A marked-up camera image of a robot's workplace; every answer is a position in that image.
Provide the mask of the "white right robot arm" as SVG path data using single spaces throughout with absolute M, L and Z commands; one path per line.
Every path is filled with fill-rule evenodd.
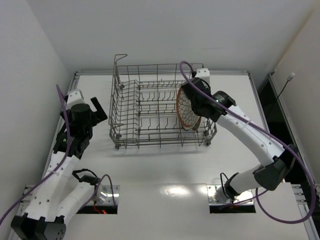
M 235 173 L 219 189 L 221 200 L 235 200 L 241 193 L 263 187 L 274 191 L 292 169 L 295 158 L 290 151 L 267 134 L 250 125 L 250 119 L 224 91 L 217 91 L 207 99 L 188 82 L 181 85 L 192 111 L 211 119 L 241 141 L 257 158 L 259 165 L 242 173 Z

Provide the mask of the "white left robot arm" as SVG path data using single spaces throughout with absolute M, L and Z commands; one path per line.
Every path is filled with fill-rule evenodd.
M 83 208 L 96 192 L 101 178 L 78 177 L 75 169 L 93 137 L 93 128 L 107 120 L 107 114 L 96 97 L 95 110 L 84 100 L 71 100 L 60 115 L 64 120 L 57 133 L 50 163 L 44 178 L 30 190 L 31 199 L 22 215 L 16 215 L 11 228 L 21 240 L 61 240 L 70 219 Z

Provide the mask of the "orange rimmed floral plate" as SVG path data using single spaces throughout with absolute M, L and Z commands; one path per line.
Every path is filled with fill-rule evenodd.
M 186 97 L 181 87 L 176 96 L 176 112 L 181 127 L 185 131 L 197 131 L 199 129 L 202 118 L 193 112 L 191 101 Z

